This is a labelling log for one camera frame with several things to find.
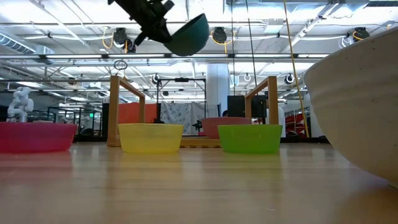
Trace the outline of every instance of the pillar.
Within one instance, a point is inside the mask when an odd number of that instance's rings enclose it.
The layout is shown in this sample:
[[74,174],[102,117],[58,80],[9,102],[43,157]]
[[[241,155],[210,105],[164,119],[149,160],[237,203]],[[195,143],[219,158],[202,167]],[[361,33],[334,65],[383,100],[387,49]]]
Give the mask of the pillar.
[[221,104],[221,111],[228,109],[229,69],[226,63],[207,64],[206,74],[208,105]]

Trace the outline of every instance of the yellow cable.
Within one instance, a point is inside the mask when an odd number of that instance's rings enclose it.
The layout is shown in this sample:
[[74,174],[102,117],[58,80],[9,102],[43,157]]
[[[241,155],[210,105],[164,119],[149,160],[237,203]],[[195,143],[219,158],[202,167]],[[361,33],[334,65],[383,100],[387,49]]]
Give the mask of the yellow cable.
[[295,80],[295,82],[296,82],[297,93],[298,93],[298,97],[299,97],[299,99],[300,99],[301,111],[302,111],[302,113],[303,113],[304,127],[305,127],[305,135],[307,136],[307,138],[309,138],[310,135],[309,135],[309,133],[308,133],[307,118],[305,117],[303,99],[302,99],[302,97],[301,97],[301,92],[300,92],[300,87],[299,87],[299,81],[297,80],[296,66],[295,66],[295,64],[294,64],[293,46],[292,46],[292,40],[290,39],[290,27],[289,27],[289,21],[287,20],[286,0],[284,0],[284,7],[285,7],[285,15],[286,15],[287,36],[289,37],[290,55],[292,56],[294,80]]
[[114,32],[112,33],[111,46],[109,46],[109,47],[105,44],[105,32],[106,32],[106,27],[104,28],[104,35],[102,36],[102,44],[104,45],[105,48],[111,49],[112,46],[113,46],[113,34],[114,34]]
[[223,44],[220,44],[219,42],[217,42],[217,41],[213,38],[213,31],[211,31],[210,37],[211,37],[211,39],[213,40],[214,43],[216,43],[216,44],[218,44],[218,45],[224,45],[224,49],[225,49],[225,53],[226,53],[226,46],[227,46],[228,44],[232,43],[233,39],[235,38],[235,31],[234,31],[232,40],[230,40],[229,42],[223,43]]
[[358,39],[358,40],[363,40],[362,38],[359,38],[359,37],[355,36],[355,34],[357,34],[357,33],[358,33],[358,32],[354,31],[354,32],[353,32],[353,37],[354,37],[355,39]]

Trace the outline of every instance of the large beige bowl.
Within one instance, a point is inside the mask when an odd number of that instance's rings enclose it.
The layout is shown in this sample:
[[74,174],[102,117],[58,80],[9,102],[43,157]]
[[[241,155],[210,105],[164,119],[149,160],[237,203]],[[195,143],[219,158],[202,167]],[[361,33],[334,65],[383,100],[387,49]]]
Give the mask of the large beige bowl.
[[355,43],[305,75],[314,112],[354,165],[398,182],[398,29]]

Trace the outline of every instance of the yellow bowl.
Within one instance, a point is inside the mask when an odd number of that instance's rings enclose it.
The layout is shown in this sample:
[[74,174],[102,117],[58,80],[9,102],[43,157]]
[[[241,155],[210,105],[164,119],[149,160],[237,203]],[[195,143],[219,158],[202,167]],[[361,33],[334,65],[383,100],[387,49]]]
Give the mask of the yellow bowl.
[[119,124],[122,150],[129,153],[177,152],[182,132],[179,124]]

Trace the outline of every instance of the rope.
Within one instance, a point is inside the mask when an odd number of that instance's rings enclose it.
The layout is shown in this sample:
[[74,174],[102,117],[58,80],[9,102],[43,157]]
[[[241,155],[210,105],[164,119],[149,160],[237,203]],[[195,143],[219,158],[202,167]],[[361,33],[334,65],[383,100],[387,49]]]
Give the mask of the rope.
[[289,37],[290,55],[292,56],[294,80],[295,80],[295,82],[296,82],[297,93],[298,93],[298,97],[299,97],[299,99],[300,99],[301,111],[302,111],[302,113],[303,113],[304,127],[305,127],[305,135],[307,136],[307,138],[309,138],[310,135],[309,135],[309,133],[308,133],[307,118],[305,117],[303,99],[302,99],[302,97],[301,97],[301,92],[300,92],[300,87],[299,87],[299,81],[298,81],[298,79],[297,79],[296,66],[295,66],[295,64],[294,64],[292,39],[291,39],[291,37],[290,37],[290,27],[289,27],[289,21],[288,21],[288,19],[287,19],[286,0],[284,0],[284,7],[285,7],[285,15],[286,15],[287,36]]

